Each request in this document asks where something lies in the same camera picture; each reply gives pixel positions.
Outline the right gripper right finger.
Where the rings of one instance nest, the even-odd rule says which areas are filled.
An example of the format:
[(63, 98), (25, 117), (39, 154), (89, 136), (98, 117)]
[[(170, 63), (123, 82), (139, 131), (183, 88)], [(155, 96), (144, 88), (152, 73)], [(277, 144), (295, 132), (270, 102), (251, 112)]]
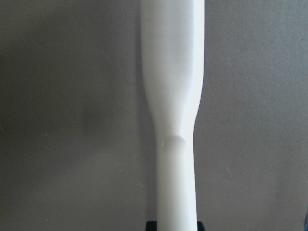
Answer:
[(200, 221), (197, 222), (197, 230), (198, 231), (205, 231), (205, 227), (204, 227), (203, 223), (200, 222)]

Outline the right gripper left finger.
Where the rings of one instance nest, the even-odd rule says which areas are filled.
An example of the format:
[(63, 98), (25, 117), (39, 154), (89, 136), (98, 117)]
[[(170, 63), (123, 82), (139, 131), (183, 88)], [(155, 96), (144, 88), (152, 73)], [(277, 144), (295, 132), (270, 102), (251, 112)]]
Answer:
[(147, 221), (146, 231), (157, 231), (157, 221)]

